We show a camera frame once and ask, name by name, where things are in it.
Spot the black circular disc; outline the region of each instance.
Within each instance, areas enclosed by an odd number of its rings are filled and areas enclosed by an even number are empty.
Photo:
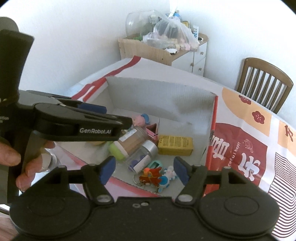
[[[20,196],[10,207],[10,217],[19,232],[56,237],[77,229],[90,210],[83,195],[68,190],[63,196]]]
[[[279,208],[267,193],[219,189],[200,200],[198,212],[215,230],[226,235],[255,237],[270,232],[279,217]]]

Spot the cabinet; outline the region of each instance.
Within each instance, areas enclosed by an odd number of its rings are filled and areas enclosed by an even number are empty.
[[[189,52],[181,50],[174,55],[165,50],[148,46],[138,40],[118,39],[121,59],[132,58],[136,55],[203,76],[208,37],[201,33],[198,36],[202,38],[199,51]]]

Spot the finger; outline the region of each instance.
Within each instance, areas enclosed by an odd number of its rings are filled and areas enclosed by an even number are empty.
[[[35,174],[32,176],[27,176],[24,172],[23,174],[19,175],[16,179],[16,185],[21,191],[26,191],[30,186],[32,181],[35,178]]]
[[[53,141],[47,141],[44,145],[44,148],[53,149],[55,147],[55,143]]]
[[[20,163],[21,156],[16,150],[0,142],[0,164],[15,166]]]
[[[28,177],[35,176],[37,172],[39,172],[42,169],[42,156],[31,160],[27,163],[25,167],[25,172]]]

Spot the metal bolt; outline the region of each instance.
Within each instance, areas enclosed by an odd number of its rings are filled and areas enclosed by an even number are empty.
[[[178,199],[181,202],[191,202],[193,200],[193,197],[189,194],[182,194],[178,196]]]
[[[139,203],[134,203],[134,204],[133,204],[133,207],[134,207],[134,208],[139,208],[139,207],[141,207],[141,205],[140,205]]]
[[[111,201],[111,197],[106,194],[99,195],[96,199],[98,202],[110,202]]]
[[[149,206],[149,203],[148,202],[142,202],[141,206],[143,206],[143,207]]]

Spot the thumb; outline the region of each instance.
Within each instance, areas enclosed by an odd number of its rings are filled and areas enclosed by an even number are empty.
[[[21,156],[16,150],[0,142],[0,164],[5,166],[16,166],[20,163]]]

